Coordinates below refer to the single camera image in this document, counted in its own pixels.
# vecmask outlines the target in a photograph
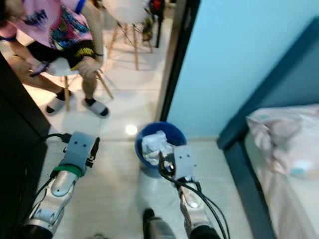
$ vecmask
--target light blue wall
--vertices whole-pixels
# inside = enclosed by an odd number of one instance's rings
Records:
[[[318,12],[318,0],[202,0],[167,121],[220,134]]]

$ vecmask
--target robotic arm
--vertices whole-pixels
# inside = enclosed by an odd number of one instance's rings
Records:
[[[64,208],[72,198],[76,182],[85,175],[87,167],[93,166],[99,138],[95,140],[81,132],[60,136],[63,136],[63,142],[68,143],[63,150],[65,156],[39,190],[39,193],[45,190],[45,196],[34,206],[24,225],[15,234],[15,239],[52,239],[63,218]],[[189,238],[220,239],[205,212],[204,203],[207,201],[200,196],[203,194],[193,176],[194,168],[189,145],[176,147],[174,154],[160,154],[159,172],[178,189]]]
[[[68,143],[65,156],[42,187],[45,196],[33,208],[25,224],[16,233],[16,239],[51,239],[63,218],[64,208],[70,202],[74,187],[87,167],[93,166],[100,139],[75,132],[62,141]]]
[[[196,182],[194,177],[196,165],[191,158],[190,145],[178,146],[174,149],[173,154],[160,154],[159,157],[161,176],[174,183],[178,189],[188,237],[190,239],[220,239],[206,214],[205,203],[207,201],[204,202],[206,198],[201,193],[200,183]]]

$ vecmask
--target black cabinet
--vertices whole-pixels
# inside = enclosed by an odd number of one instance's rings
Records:
[[[0,238],[10,237],[33,203],[50,124],[0,54]]]

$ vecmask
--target black cable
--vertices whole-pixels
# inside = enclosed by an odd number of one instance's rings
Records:
[[[59,138],[61,138],[62,136],[63,136],[63,134],[61,134],[61,133],[52,133],[52,134],[49,134],[49,135],[47,135],[45,137],[42,137],[41,139],[42,140],[46,140],[46,139],[51,138],[51,137],[59,137]]]
[[[198,192],[196,189],[193,189],[192,187],[188,186],[188,185],[185,184],[185,183],[178,182],[178,181],[176,181],[176,180],[174,180],[174,179],[172,179],[172,178],[166,176],[165,174],[163,174],[163,172],[160,170],[160,168],[159,168],[159,173],[160,173],[160,175],[161,175],[164,179],[166,179],[166,180],[168,180],[168,181],[174,183],[175,185],[185,187],[185,188],[191,190],[192,192],[194,192],[195,194],[197,194],[197,195],[201,198],[201,200],[203,200],[203,202],[208,206],[208,208],[210,209],[210,211],[211,211],[212,214],[214,215],[215,219],[217,220],[218,226],[219,226],[219,228],[220,228],[220,230],[221,230],[221,232],[222,232],[222,234],[223,234],[224,239],[227,239],[225,230],[224,230],[224,228],[223,228],[223,225],[222,225],[222,223],[221,223],[221,221],[220,221],[218,215],[216,214],[215,210],[212,208],[212,206],[211,206],[211,205],[209,204],[209,202],[207,201],[207,199],[206,199],[207,197],[206,197],[205,195],[203,195],[201,192]]]
[[[205,198],[212,204],[214,205],[215,208],[217,208],[217,210],[220,212],[220,214],[222,215],[223,219],[224,219],[224,222],[225,222],[225,225],[226,225],[226,230],[227,230],[227,235],[228,235],[228,239],[230,239],[230,231],[229,231],[229,227],[228,227],[228,223],[227,223],[227,220],[226,220],[226,217],[225,215],[223,214],[223,212],[221,211],[221,209],[210,199],[208,198],[206,195],[204,195]]]
[[[164,168],[165,168],[165,167],[164,167],[164,164],[163,164],[163,160],[160,160],[160,162],[159,162],[159,167],[158,167],[158,170],[159,170],[160,175],[161,175],[164,179],[166,179],[166,180],[168,180],[168,181],[174,183],[175,185],[185,187],[185,188],[191,190],[192,192],[194,192],[195,194],[197,194],[197,195],[201,198],[201,200],[203,200],[203,202],[207,205],[207,207],[210,209],[210,211],[212,212],[212,214],[214,215],[214,217],[215,217],[215,219],[216,219],[216,221],[217,221],[217,223],[218,223],[218,226],[219,226],[219,228],[220,228],[220,230],[221,230],[221,232],[222,232],[222,234],[223,234],[224,239],[227,239],[226,233],[225,233],[225,230],[224,230],[224,227],[223,227],[223,225],[222,225],[222,223],[221,223],[221,221],[220,221],[218,215],[216,214],[215,210],[214,210],[214,209],[212,208],[212,206],[209,204],[209,202],[207,201],[207,199],[208,199],[210,202],[213,202],[213,201],[210,200],[208,197],[206,197],[203,193],[201,193],[201,192],[197,191],[196,189],[194,189],[194,188],[188,186],[187,184],[185,184],[185,183],[183,183],[183,182],[176,181],[176,180],[174,180],[174,179],[172,179],[172,178],[166,176],[166,175],[162,172],[162,170],[163,170]],[[226,218],[224,217],[223,213],[222,213],[222,216],[223,216],[223,218],[224,218],[224,220],[225,220],[227,232],[229,232],[228,224],[227,224]]]
[[[46,186],[49,185],[49,183],[52,181],[52,179],[53,179],[53,178],[50,177],[50,178],[48,179],[48,181],[46,181],[45,184],[36,192],[33,201],[35,201],[35,200],[38,198],[38,196],[39,196],[39,194],[41,193],[41,191],[42,191]]]

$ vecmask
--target green band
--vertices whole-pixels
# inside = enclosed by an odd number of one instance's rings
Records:
[[[82,177],[82,171],[73,165],[63,165],[55,167],[53,171],[68,171],[70,173],[74,173],[78,178]]]

